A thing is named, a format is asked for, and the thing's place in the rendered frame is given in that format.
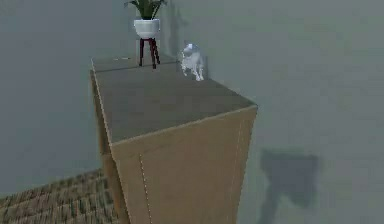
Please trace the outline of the white animal figure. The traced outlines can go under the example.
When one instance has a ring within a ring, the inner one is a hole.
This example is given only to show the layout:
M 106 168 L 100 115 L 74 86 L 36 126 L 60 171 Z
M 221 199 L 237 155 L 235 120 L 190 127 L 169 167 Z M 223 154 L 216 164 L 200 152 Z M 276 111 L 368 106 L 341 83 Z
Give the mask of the white animal figure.
M 197 81 L 203 81 L 204 60 L 199 48 L 192 43 L 186 45 L 182 50 L 181 69 L 184 75 L 190 70 Z

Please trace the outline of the brown wooden cabinet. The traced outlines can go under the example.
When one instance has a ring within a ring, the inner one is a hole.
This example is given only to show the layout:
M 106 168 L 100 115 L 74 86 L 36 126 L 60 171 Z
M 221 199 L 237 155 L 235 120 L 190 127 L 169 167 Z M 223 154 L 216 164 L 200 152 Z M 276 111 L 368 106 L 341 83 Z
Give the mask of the brown wooden cabinet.
M 163 57 L 93 59 L 100 156 L 120 224 L 236 224 L 257 106 Z

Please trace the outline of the dark red plant stand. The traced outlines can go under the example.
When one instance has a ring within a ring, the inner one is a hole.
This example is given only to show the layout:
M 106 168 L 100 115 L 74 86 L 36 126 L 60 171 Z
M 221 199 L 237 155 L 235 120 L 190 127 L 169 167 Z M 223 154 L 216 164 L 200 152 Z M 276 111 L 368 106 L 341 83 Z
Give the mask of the dark red plant stand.
M 147 38 L 140 39 L 140 48 L 139 48 L 139 65 L 143 65 L 143 57 L 144 57 L 144 43 L 148 42 L 150 47 L 150 54 L 152 60 L 152 68 L 155 69 L 157 65 L 160 63 L 160 57 L 157 49 L 157 43 L 155 38 Z

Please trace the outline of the green plant in white pot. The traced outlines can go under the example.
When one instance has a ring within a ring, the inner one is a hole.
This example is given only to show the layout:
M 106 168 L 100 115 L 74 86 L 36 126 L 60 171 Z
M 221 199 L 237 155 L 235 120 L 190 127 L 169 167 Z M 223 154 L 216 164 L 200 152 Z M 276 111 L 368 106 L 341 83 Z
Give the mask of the green plant in white pot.
M 139 19 L 133 22 L 137 35 L 142 39 L 154 38 L 160 31 L 160 20 L 156 15 L 162 5 L 166 5 L 166 0 L 127 0 L 124 6 L 132 4 L 140 14 Z

